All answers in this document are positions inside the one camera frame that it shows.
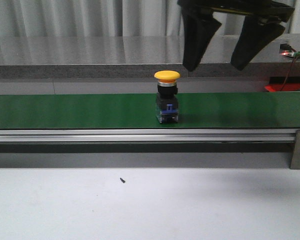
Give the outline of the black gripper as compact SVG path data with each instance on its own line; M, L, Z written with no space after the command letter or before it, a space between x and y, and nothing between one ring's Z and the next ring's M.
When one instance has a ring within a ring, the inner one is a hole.
M230 63L243 70L270 42L281 36L295 8L273 0L179 0L184 27L183 66L194 71L221 27L215 12L246 16Z

